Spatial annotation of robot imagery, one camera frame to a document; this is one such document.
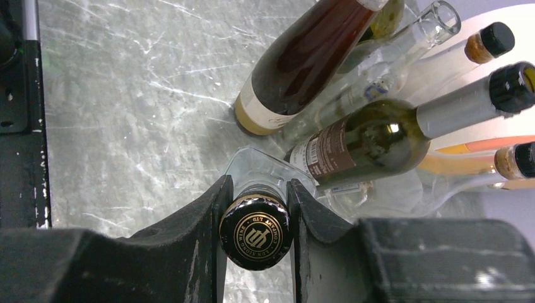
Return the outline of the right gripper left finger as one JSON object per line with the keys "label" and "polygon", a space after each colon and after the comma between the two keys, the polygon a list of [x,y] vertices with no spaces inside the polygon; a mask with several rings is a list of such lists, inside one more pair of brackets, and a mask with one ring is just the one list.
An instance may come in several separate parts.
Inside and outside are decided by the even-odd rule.
{"label": "right gripper left finger", "polygon": [[87,229],[1,231],[2,302],[221,302],[220,177],[193,202],[125,238]]}

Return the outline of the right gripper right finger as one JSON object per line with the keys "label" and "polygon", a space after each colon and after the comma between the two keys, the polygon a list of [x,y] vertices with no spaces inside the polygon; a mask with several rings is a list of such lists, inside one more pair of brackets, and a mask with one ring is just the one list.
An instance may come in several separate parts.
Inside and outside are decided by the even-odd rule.
{"label": "right gripper right finger", "polygon": [[286,185],[295,302],[533,302],[534,252],[489,219],[350,224],[297,179]]}

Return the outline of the dark bottle silver cap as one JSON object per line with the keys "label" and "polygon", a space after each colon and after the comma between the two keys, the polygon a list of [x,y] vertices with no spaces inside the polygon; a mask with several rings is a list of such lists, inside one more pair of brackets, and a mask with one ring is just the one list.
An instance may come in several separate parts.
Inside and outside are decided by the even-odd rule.
{"label": "dark bottle silver cap", "polygon": [[399,175],[415,168],[432,139],[534,105],[534,66],[503,66],[486,78],[419,106],[396,98],[367,104],[285,155],[318,190]]}

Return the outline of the clear bottle black cap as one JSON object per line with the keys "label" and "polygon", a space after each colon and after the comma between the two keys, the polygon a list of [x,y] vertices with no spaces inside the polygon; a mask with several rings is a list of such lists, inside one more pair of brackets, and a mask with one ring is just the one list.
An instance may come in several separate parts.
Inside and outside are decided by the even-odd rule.
{"label": "clear bottle black cap", "polygon": [[434,1],[393,36],[358,44],[333,81],[275,135],[275,142],[288,150],[360,107],[398,92],[408,69],[460,29],[456,9],[447,1]]}

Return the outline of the clear bottle yellow label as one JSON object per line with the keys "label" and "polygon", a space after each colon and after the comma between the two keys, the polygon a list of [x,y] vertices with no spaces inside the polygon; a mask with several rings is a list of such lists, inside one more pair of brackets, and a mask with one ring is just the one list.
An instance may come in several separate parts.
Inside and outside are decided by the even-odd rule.
{"label": "clear bottle yellow label", "polygon": [[396,97],[413,105],[433,100],[443,94],[449,83],[508,53],[514,46],[515,36],[510,27],[494,22],[448,49],[414,63]]}

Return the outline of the red bottle gold cap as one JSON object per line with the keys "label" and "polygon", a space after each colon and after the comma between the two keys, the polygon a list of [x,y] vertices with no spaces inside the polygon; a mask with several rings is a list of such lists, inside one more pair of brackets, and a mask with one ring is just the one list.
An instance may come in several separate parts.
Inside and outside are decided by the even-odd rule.
{"label": "red bottle gold cap", "polygon": [[233,109],[238,125],[267,136],[326,87],[386,1],[321,0],[258,60]]}

